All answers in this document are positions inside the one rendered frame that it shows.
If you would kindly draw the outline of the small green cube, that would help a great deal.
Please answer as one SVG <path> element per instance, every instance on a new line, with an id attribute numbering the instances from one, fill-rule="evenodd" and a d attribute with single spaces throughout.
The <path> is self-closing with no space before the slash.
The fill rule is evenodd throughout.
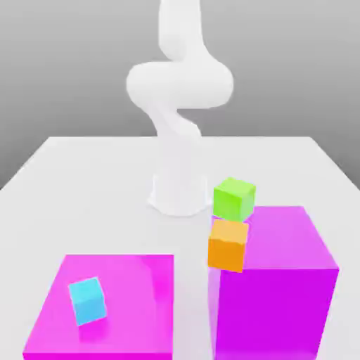
<path id="1" fill-rule="evenodd" d="M 256 186 L 229 177 L 214 188 L 213 215 L 230 221 L 245 221 L 255 206 Z"/>

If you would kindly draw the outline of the small orange cube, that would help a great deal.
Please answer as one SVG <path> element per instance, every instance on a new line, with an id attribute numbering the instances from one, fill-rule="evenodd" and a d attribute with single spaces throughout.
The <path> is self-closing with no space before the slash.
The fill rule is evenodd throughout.
<path id="1" fill-rule="evenodd" d="M 208 267 L 241 273 L 249 225 L 214 219 L 208 240 Z"/>

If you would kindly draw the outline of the small cyan cube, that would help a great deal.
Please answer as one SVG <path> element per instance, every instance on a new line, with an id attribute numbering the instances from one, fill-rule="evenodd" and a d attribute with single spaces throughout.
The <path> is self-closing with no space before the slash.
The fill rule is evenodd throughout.
<path id="1" fill-rule="evenodd" d="M 77 326 L 107 316 L 105 296 L 98 277 L 87 278 L 68 285 Z"/>

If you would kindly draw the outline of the large magenta box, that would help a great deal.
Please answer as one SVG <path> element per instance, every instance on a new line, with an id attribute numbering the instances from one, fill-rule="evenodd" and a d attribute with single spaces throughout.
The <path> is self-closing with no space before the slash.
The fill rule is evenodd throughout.
<path id="1" fill-rule="evenodd" d="M 70 291 L 92 279 L 106 315 Z M 24 360 L 173 360 L 173 255 L 66 255 L 22 352 Z"/>

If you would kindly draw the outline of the large purple box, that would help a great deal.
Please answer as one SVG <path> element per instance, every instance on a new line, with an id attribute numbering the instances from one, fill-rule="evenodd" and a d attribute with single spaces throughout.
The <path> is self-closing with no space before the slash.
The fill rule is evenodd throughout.
<path id="1" fill-rule="evenodd" d="M 247 222 L 243 270 L 208 271 L 213 360 L 316 360 L 338 265 L 303 207 Z"/>

